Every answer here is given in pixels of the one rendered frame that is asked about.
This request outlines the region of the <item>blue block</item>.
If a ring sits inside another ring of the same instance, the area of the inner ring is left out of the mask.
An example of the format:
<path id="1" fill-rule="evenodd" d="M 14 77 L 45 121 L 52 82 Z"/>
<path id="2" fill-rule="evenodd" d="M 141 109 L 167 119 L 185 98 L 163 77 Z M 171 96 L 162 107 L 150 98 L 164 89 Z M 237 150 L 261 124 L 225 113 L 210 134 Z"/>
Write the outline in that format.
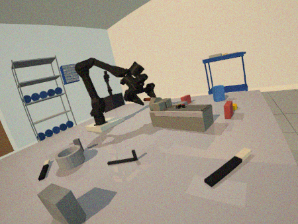
<path id="1" fill-rule="evenodd" d="M 222 101 L 225 100 L 225 93 L 224 93 L 224 86 L 223 85 L 216 85 L 212 87 L 213 89 L 213 98 L 214 101 Z"/>

